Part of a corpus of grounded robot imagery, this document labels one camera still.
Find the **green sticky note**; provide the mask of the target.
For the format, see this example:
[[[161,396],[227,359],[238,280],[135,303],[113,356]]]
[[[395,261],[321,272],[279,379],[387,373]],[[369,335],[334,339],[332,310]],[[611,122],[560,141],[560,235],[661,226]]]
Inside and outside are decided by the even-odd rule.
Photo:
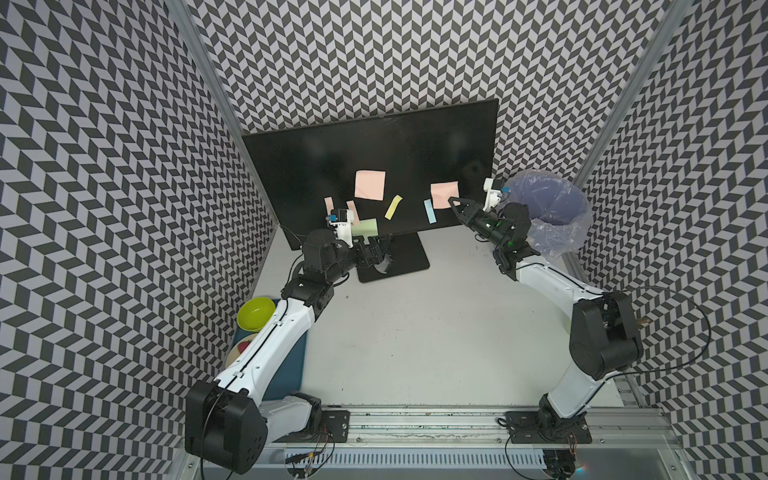
[[[378,223],[375,218],[360,220],[357,224],[352,225],[352,236],[362,236],[364,238],[375,237],[379,235]]]

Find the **blue sticky strip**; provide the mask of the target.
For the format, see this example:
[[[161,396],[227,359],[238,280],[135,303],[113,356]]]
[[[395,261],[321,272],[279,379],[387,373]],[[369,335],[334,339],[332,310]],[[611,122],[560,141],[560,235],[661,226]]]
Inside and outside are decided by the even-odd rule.
[[[426,216],[427,216],[428,222],[430,224],[435,224],[437,222],[437,218],[436,218],[436,215],[435,215],[435,212],[434,212],[432,201],[430,199],[426,199],[424,201],[424,209],[425,209],[425,212],[426,212]]]

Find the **yellow sticky strip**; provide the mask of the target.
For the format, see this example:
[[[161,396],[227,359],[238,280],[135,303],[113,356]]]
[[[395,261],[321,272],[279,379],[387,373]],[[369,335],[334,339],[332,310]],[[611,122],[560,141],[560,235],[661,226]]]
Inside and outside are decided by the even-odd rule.
[[[399,204],[401,203],[402,200],[403,200],[403,198],[400,195],[395,195],[392,198],[392,200],[391,200],[391,202],[389,204],[389,207],[387,208],[386,213],[384,215],[384,218],[386,220],[392,220],[393,219],[393,217],[394,217],[394,215],[395,215],[395,213],[397,211],[397,208],[398,208],[398,206],[399,206]]]

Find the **large pink sticky note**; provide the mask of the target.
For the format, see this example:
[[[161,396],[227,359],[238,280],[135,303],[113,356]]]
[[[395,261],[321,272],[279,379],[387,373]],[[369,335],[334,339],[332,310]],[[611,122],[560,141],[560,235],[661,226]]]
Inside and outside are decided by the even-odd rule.
[[[354,196],[365,200],[382,201],[385,183],[385,171],[358,170],[355,175]]]

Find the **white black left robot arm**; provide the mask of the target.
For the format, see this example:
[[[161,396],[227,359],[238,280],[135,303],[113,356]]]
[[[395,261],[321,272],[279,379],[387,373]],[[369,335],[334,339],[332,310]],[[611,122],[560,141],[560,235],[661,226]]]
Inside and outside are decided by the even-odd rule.
[[[264,447],[292,434],[320,432],[318,398],[294,393],[267,401],[265,392],[295,344],[319,319],[341,279],[356,267],[388,258],[390,236],[345,239],[339,227],[312,231],[266,325],[212,381],[199,381],[185,400],[187,453],[237,474],[248,472]]]

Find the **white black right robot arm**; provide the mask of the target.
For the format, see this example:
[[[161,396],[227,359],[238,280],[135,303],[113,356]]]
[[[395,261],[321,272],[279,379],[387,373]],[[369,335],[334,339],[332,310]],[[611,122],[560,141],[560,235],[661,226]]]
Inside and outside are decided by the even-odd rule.
[[[644,353],[629,296],[590,287],[547,261],[527,241],[525,205],[510,202],[500,215],[470,199],[451,197],[449,205],[461,224],[493,245],[501,274],[545,296],[570,321],[571,361],[559,382],[541,397],[535,414],[508,411],[499,424],[515,443],[589,443],[589,403]]]

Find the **black computer monitor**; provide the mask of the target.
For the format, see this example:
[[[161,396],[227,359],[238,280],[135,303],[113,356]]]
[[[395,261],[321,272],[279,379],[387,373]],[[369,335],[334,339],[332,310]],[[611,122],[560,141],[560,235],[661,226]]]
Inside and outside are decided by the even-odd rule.
[[[459,197],[484,200],[498,113],[497,100],[483,100],[251,134],[244,143],[291,249],[326,226],[325,197],[337,209],[354,201],[360,220],[377,220],[379,235],[391,238],[389,260],[359,270],[366,283],[429,269],[421,232],[458,223],[451,209],[434,209],[437,222],[428,222],[424,201],[431,200],[431,184],[457,181]],[[354,196],[358,170],[386,172],[382,201]],[[386,220],[395,195],[403,200]]]

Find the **blue bin with plastic liner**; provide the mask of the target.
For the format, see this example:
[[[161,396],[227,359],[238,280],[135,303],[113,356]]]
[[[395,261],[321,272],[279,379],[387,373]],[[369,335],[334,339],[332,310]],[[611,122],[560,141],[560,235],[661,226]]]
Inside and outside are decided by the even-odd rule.
[[[504,185],[509,190],[499,204],[519,203],[528,208],[528,241],[542,256],[557,258],[578,251],[593,224],[593,209],[586,194],[569,180],[548,171],[518,172]]]

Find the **lime green bowl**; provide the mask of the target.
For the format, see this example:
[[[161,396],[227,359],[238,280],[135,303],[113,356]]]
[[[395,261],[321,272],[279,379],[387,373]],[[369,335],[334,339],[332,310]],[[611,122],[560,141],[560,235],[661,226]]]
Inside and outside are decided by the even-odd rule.
[[[247,332],[260,332],[273,316],[276,305],[267,297],[256,297],[245,302],[237,312],[237,325]]]

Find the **cream plate with red centre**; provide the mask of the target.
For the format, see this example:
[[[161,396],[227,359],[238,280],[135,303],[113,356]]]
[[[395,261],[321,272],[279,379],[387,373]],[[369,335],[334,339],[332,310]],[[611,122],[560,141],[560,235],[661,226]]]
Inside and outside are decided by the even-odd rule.
[[[254,333],[238,340],[235,346],[229,352],[225,361],[224,368],[229,368],[242,355],[242,353],[248,348],[248,346],[256,337],[257,334]]]

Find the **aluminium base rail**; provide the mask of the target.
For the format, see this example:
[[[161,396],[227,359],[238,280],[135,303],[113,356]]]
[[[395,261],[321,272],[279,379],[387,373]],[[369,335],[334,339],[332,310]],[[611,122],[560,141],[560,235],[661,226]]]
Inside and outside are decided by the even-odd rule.
[[[504,406],[330,407],[327,441],[265,447],[247,479],[290,479],[320,450],[312,479],[547,479],[574,464],[575,479],[693,479],[680,442],[651,408],[594,408],[569,433],[539,434],[530,408]]]

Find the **aluminium corner post right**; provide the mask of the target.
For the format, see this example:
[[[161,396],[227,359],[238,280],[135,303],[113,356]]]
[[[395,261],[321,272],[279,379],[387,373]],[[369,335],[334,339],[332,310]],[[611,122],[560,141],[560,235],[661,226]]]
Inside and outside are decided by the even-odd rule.
[[[625,117],[630,112],[632,105],[639,98],[645,82],[654,71],[659,59],[672,41],[677,29],[683,24],[686,15],[693,5],[693,0],[674,0],[670,2],[669,8],[650,38],[647,48],[640,56],[626,86],[622,90],[602,130],[574,178],[573,183],[577,187],[585,188],[612,139],[624,122]]]

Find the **aluminium corner post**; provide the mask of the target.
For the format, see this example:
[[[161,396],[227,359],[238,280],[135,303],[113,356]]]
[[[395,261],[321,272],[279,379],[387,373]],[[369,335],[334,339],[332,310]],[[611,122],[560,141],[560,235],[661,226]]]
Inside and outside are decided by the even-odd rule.
[[[626,86],[622,90],[602,130],[574,178],[573,183],[577,187],[585,188],[612,139],[624,122],[625,117],[630,112],[632,105],[639,98],[645,82],[654,71],[659,59],[672,41],[677,29],[683,24],[686,15],[693,5],[693,0],[674,0],[670,2],[669,8],[650,38],[647,48],[640,56]]]
[[[178,28],[179,35],[186,45],[192,61],[202,77],[202,80],[210,92],[211,98],[217,106],[226,130],[232,137],[234,145],[239,152],[242,162],[252,178],[257,192],[260,194],[265,207],[273,222],[278,224],[277,214],[265,191],[263,182],[253,164],[251,156],[243,140],[243,132],[235,115],[230,99],[226,94],[221,79],[211,61],[204,41],[193,19],[189,5],[182,0],[167,0],[165,5],[169,10],[169,16]]]

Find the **aluminium corner post left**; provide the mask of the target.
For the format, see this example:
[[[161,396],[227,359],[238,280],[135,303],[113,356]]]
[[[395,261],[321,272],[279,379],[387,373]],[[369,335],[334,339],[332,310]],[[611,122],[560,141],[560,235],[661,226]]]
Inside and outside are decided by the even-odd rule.
[[[211,61],[204,41],[193,19],[189,5],[182,0],[167,0],[165,5],[169,10],[169,16],[178,28],[179,35],[186,45],[192,61],[202,77],[202,80],[210,92],[211,98],[217,106],[226,130],[232,137],[234,145],[239,152],[242,162],[252,178],[257,192],[260,194],[265,207],[273,222],[278,224],[277,214],[265,191],[263,182],[253,164],[251,156],[243,140],[243,132],[235,115],[230,99],[226,94],[221,79]]]

